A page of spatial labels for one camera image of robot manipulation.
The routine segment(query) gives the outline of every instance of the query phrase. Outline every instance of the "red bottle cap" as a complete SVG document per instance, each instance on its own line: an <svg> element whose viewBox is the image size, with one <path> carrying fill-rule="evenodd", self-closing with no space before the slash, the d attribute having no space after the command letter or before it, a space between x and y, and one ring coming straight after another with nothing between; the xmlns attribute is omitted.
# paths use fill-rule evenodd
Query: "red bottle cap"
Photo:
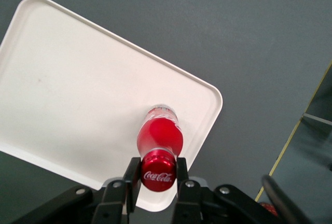
<svg viewBox="0 0 332 224"><path fill-rule="evenodd" d="M163 149L154 149L142 160L141 181L148 189L156 192L169 189L176 179L174 156Z"/></svg>

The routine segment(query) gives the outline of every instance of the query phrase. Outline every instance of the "coca-cola bottle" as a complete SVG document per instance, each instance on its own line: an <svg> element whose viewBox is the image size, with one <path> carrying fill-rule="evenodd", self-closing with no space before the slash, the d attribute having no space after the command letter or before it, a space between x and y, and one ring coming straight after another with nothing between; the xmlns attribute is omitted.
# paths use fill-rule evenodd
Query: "coca-cola bottle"
<svg viewBox="0 0 332 224"><path fill-rule="evenodd" d="M137 136L142 157L141 181L152 191L169 189L176 179L176 158L183 145L177 116L167 105L156 105L146 115Z"/></svg>

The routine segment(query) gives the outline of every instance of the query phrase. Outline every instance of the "gray surface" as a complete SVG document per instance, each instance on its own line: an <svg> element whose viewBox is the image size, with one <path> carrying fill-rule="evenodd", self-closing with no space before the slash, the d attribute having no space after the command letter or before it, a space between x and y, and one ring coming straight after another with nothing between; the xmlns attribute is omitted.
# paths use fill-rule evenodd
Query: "gray surface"
<svg viewBox="0 0 332 224"><path fill-rule="evenodd" d="M273 178L315 223L332 222L332 68L276 167ZM260 202L269 202L264 194Z"/></svg>
<svg viewBox="0 0 332 224"><path fill-rule="evenodd" d="M19 1L0 0L0 39ZM190 174L253 198L331 60L332 0L53 1L219 88L223 110ZM0 160L0 195L11 198L1 199L5 223L3 213L26 211L19 195L33 206L70 184L41 188L49 173ZM138 209L132 219L169 223L171 212Z"/></svg>

